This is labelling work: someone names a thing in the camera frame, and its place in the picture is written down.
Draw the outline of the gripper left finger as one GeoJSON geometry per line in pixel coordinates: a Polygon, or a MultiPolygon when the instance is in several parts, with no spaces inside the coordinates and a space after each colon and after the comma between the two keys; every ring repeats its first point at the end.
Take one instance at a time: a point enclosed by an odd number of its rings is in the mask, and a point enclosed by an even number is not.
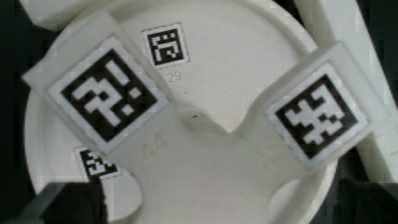
{"type": "Polygon", "coordinates": [[[50,183],[11,224],[108,224],[101,183],[50,183]]]}

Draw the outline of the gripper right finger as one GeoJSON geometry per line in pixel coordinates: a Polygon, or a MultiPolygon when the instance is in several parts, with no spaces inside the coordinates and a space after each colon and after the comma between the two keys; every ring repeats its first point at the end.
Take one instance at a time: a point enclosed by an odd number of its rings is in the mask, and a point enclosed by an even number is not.
{"type": "Polygon", "coordinates": [[[398,224],[398,183],[339,181],[332,224],[398,224]]]}

